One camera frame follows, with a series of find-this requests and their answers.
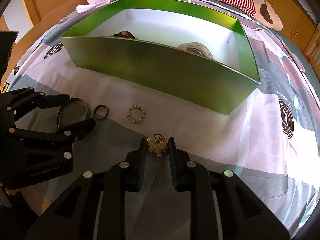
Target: gold bangle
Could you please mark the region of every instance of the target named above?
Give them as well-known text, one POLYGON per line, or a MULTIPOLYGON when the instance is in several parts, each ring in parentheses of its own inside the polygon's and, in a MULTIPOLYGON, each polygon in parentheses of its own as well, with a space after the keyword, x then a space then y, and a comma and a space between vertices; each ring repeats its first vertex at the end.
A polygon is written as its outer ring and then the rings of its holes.
POLYGON ((143 121, 143 119, 145 118, 146 116, 146 112, 144 111, 144 108, 141 107, 141 106, 132 106, 130 109, 129 109, 129 112, 127 113, 127 117, 129 119, 130 122, 132 123, 140 123, 143 121), (142 111, 142 117, 139 119, 139 120, 133 120, 131 117, 130 117, 130 113, 133 109, 139 109, 142 111))

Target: bed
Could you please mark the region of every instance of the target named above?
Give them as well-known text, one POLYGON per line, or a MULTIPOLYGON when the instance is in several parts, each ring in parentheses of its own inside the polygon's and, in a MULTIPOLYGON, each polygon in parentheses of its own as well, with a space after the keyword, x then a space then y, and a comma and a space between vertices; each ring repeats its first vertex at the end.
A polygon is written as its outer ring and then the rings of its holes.
MULTIPOLYGON (((46 32, 32 54, 11 73, 8 90, 34 87, 46 95, 67 93, 93 110, 105 104, 108 119, 74 144, 74 170, 21 190, 40 215, 84 171, 102 172, 138 148, 141 137, 174 137, 177 148, 208 170, 234 171, 285 225, 293 237, 319 200, 320 85, 293 44, 241 11, 213 0, 182 0, 220 10, 242 23, 252 47, 261 85, 231 114, 222 115, 174 96, 76 67, 59 38, 97 9, 72 12, 46 32), (128 109, 143 106, 136 125, 128 109)), ((55 132, 58 109, 35 109, 17 127, 55 132)), ((66 119, 78 119, 76 107, 66 119)), ((126 195, 128 239, 188 239, 190 195, 174 191, 168 156, 147 157, 139 194, 126 195)))

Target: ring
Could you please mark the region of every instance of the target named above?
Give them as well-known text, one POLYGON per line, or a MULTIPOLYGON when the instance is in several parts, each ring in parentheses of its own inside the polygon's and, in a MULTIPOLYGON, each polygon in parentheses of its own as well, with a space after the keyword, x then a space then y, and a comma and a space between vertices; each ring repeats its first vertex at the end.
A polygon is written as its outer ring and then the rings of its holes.
POLYGON ((85 101, 83 101, 80 98, 69 98, 68 103, 66 103, 63 106, 60 106, 60 109, 59 109, 59 112, 58 112, 58 115, 57 115, 57 128, 61 127, 60 118, 61 118, 61 114, 62 114, 63 109, 67 105, 69 105, 70 103, 73 103, 73 102, 82 102, 82 103, 84 103, 84 106, 85 106, 85 120, 90 118, 90 108, 89 108, 88 104, 85 101))
POLYGON ((127 113, 127 117, 129 119, 130 122, 133 122, 133 123, 140 123, 143 121, 144 117, 146 116, 146 112, 144 111, 144 108, 141 107, 141 106, 133 106, 129 109, 129 112, 127 113), (142 117, 139 119, 139 120, 133 120, 131 117, 130 117, 130 113, 133 109, 139 109, 142 111, 142 117))
POLYGON ((93 111, 93 115, 94 115, 94 117, 97 118, 99 121, 102 121, 103 119, 106 119, 107 116, 109 115, 109 108, 108 108, 107 106, 105 106, 105 105, 98 105, 98 106, 96 107, 96 109, 93 111), (106 113, 106 115, 105 115, 104 117, 98 118, 98 117, 96 117, 96 113, 97 113, 97 111, 98 111, 100 108, 102 108, 102 107, 107 109, 107 113, 106 113))

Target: plush toy head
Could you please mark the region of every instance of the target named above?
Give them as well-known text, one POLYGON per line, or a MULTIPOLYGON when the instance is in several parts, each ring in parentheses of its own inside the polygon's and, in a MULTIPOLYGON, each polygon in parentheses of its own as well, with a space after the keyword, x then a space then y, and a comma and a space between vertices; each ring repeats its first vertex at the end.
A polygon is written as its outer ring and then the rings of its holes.
POLYGON ((256 15, 254 19, 277 32, 282 31, 283 25, 270 3, 264 0, 253 0, 256 15))

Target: silver screw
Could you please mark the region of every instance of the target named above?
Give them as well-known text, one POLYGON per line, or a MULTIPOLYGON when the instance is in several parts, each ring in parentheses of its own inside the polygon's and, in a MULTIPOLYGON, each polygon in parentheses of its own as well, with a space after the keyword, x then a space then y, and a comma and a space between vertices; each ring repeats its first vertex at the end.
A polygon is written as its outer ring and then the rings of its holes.
POLYGON ((70 152, 65 152, 63 154, 63 157, 65 157, 66 159, 70 159, 72 157, 71 153, 70 152))
POLYGON ((121 162, 119 164, 119 167, 122 169, 128 168, 129 167, 129 163, 128 162, 121 162))
POLYGON ((197 166, 197 164, 196 164, 195 162, 193 162, 193 161, 190 161, 190 162, 187 162, 187 166, 188 166, 189 168, 194 168, 194 167, 197 166))
POLYGON ((93 175, 92 171, 86 171, 86 172, 83 174, 83 176, 84 176, 86 179, 91 178, 92 175, 93 175))
POLYGON ((224 176, 226 176, 226 177, 232 177, 233 176, 233 171, 230 171, 230 170, 226 170, 226 171, 224 171, 224 176))

